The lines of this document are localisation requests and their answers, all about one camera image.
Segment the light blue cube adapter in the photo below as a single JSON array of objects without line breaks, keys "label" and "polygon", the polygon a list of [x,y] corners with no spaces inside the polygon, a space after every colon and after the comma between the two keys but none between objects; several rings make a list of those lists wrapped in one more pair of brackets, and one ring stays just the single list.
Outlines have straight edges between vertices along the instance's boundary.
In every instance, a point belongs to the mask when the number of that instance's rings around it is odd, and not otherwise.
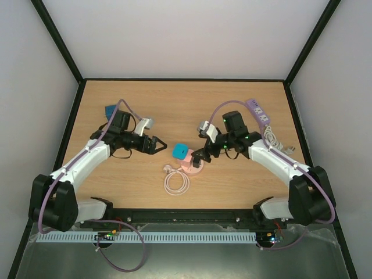
[{"label": "light blue cube adapter", "polygon": [[189,147],[182,143],[175,144],[173,151],[172,151],[172,157],[177,160],[184,160],[188,154]]}]

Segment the purple power strip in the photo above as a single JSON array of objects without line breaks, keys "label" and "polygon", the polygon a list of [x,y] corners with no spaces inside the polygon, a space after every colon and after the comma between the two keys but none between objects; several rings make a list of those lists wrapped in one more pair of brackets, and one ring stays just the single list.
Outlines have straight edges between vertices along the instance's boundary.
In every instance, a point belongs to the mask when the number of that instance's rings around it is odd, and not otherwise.
[{"label": "purple power strip", "polygon": [[256,99],[251,98],[247,100],[246,105],[259,127],[266,127],[270,125],[270,118],[268,117],[268,114],[262,109]]}]

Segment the black charger plug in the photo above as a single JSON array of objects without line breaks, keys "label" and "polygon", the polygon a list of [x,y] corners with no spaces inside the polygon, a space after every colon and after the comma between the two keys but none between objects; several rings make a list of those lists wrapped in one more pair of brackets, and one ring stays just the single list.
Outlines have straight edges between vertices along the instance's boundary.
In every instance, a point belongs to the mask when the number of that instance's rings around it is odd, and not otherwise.
[{"label": "black charger plug", "polygon": [[194,168],[200,168],[203,163],[203,157],[201,155],[195,155],[193,157],[192,166]]}]

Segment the pink round socket base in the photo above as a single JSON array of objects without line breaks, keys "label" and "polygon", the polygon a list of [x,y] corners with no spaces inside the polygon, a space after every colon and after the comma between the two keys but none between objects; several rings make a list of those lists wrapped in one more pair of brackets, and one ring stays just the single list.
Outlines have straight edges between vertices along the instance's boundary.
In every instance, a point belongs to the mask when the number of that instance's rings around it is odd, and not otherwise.
[{"label": "pink round socket base", "polygon": [[196,176],[203,170],[203,167],[204,167],[204,161],[201,160],[199,167],[194,167],[192,164],[190,164],[189,167],[181,166],[181,169],[185,174],[189,176]]}]

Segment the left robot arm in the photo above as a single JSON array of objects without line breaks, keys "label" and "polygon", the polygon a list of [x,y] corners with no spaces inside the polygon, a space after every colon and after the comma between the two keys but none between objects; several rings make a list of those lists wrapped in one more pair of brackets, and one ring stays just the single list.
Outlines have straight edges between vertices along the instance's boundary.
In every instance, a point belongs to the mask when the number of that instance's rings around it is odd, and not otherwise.
[{"label": "left robot arm", "polygon": [[102,198],[77,201],[76,193],[92,171],[118,149],[153,155],[167,148],[158,137],[144,133],[152,128],[153,119],[142,118],[133,131],[128,131],[132,118],[129,112],[116,112],[64,166],[34,179],[28,215],[37,223],[40,233],[48,233],[45,227],[66,232],[76,223],[104,218],[111,202]]}]

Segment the pink cube socket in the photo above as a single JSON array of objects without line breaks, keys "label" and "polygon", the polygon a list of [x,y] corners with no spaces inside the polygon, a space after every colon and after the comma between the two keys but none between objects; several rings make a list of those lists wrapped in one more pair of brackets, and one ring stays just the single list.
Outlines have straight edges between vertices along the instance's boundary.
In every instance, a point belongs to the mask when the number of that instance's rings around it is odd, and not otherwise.
[{"label": "pink cube socket", "polygon": [[180,165],[182,165],[182,167],[186,167],[186,168],[189,168],[192,166],[192,161],[193,161],[193,157],[192,157],[192,153],[194,151],[192,149],[189,149],[185,158],[181,160],[181,163]]}]

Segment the dark blue cube adapter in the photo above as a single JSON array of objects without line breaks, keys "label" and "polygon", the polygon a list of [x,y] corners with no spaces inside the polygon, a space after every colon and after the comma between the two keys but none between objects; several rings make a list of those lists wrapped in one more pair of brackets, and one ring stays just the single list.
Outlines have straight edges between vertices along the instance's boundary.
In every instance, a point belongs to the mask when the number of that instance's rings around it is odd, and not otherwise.
[{"label": "dark blue cube adapter", "polygon": [[108,122],[111,121],[113,115],[115,114],[115,111],[116,111],[116,105],[105,106],[105,117]]}]

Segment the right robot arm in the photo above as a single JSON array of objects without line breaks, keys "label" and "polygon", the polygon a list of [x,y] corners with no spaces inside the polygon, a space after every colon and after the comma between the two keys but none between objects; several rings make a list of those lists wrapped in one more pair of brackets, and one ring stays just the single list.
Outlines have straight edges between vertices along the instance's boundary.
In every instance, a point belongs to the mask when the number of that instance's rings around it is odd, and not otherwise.
[{"label": "right robot arm", "polygon": [[307,226],[318,222],[331,224],[336,217],[335,200],[326,171],[297,162],[275,149],[256,131],[249,132],[237,111],[223,115],[226,133],[209,121],[197,128],[206,140],[203,148],[192,153],[194,167],[218,158],[222,150],[234,149],[276,175],[287,187],[288,197],[268,197],[253,206],[253,220],[261,228],[274,219],[289,220]]}]

